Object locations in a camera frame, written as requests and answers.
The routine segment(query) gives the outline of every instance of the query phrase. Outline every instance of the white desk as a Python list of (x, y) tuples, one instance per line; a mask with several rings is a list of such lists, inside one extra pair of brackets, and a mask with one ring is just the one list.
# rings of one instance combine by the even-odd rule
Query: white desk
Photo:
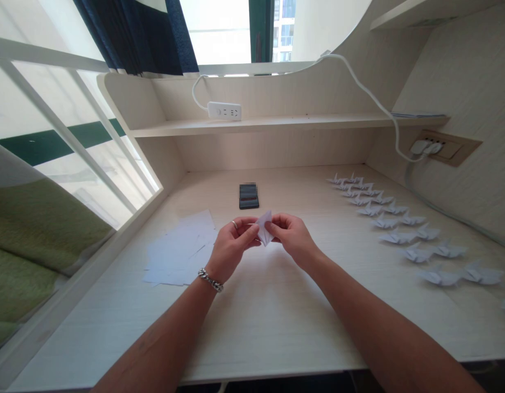
[[(217, 228), (268, 209), (303, 218), (318, 246), (365, 287), (418, 324), (459, 361), (505, 358), (503, 287), (461, 282), (442, 289), (415, 277), (401, 246), (378, 241), (370, 218), (325, 181), (365, 176), (399, 205), (426, 216), (468, 256), (505, 270), (505, 249), (429, 209), (406, 189), (364, 165), (189, 173), (95, 283), (12, 384), (12, 391), (93, 386), (185, 287), (143, 283), (146, 246), (180, 217), (210, 209)], [(261, 208), (238, 209), (238, 184), (255, 181)], [(324, 373), (365, 367), (317, 286), (279, 244), (245, 253), (207, 316), (184, 383)]]

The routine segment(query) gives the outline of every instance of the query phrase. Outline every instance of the wooden shelf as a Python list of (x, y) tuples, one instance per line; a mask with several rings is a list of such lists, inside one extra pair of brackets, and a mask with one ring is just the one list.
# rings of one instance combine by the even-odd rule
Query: wooden shelf
[[(442, 126), (449, 117), (398, 118), (400, 126)], [(203, 134), (249, 133), (280, 130), (352, 129), (392, 127), (385, 114), (314, 115), (255, 117), (242, 121), (182, 120), (168, 121), (158, 126), (132, 130), (133, 136), (179, 136)]]
[(474, 14), (503, 0), (406, 0), (375, 19), (371, 30), (436, 27), (457, 17)]

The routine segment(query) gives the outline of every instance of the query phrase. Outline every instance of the black smartphone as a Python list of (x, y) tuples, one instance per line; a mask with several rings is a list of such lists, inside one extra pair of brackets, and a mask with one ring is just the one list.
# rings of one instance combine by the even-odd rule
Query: black smartphone
[(259, 199), (256, 183), (240, 184), (240, 209), (257, 209), (258, 207)]

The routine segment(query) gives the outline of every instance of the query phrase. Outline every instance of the power strip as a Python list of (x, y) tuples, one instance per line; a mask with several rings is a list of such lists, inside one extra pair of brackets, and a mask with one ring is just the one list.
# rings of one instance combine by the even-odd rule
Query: power strip
[(209, 118), (217, 118), (222, 120), (241, 120), (241, 105), (229, 103), (217, 103), (210, 101), (207, 104), (209, 110)]

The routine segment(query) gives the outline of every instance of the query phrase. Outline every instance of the silver chain bracelet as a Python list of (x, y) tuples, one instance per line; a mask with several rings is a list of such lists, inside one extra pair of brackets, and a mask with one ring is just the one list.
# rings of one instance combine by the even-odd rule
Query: silver chain bracelet
[(216, 280), (213, 280), (212, 278), (210, 278), (207, 271), (203, 267), (198, 271), (198, 277), (210, 282), (212, 287), (214, 289), (216, 289), (218, 291), (218, 293), (221, 293), (221, 291), (223, 291), (223, 284), (220, 284)]

